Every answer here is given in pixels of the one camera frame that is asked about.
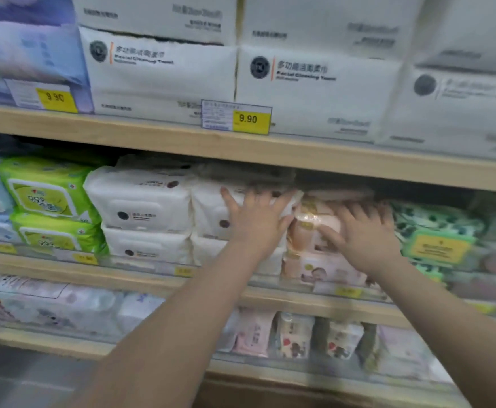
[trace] logo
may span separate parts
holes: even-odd
[[[269,74],[269,69],[271,65],[269,61],[262,56],[258,56],[252,60],[250,64],[250,72],[256,79],[263,79],[266,75]]]
[[[421,75],[416,79],[414,90],[417,95],[430,95],[437,88],[437,81],[432,75]]]
[[[100,40],[93,41],[89,45],[89,51],[91,52],[93,58],[99,63],[102,63],[107,58],[107,54],[108,54],[107,45]]]

